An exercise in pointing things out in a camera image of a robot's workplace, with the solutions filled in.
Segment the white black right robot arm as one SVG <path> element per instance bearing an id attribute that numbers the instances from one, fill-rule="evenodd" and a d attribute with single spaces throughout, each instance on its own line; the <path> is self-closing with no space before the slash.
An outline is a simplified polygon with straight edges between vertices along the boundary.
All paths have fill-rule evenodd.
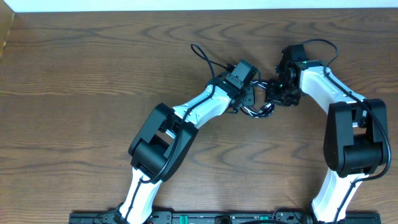
<path id="1" fill-rule="evenodd" d="M 347 222 L 346 209 L 357 188 L 383 177 L 391 166 L 386 104 L 355 93 L 337 79 L 328 64 L 304 54 L 284 54 L 279 77 L 267 86 L 267 101 L 297 105 L 302 94 L 327 115 L 323 155 L 328 166 L 311 202 L 313 223 Z"/>

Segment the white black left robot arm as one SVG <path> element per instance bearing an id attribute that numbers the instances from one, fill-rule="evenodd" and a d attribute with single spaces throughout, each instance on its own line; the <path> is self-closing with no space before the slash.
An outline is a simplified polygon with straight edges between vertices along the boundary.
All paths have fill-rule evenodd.
<path id="1" fill-rule="evenodd" d="M 152 110 L 129 146 L 132 182 L 119 209 L 120 223 L 144 223 L 149 218 L 160 185 L 181 166 L 201 126 L 230 107 L 254 101 L 254 82 L 240 88 L 221 79 L 216 82 L 180 106 L 161 103 Z"/>

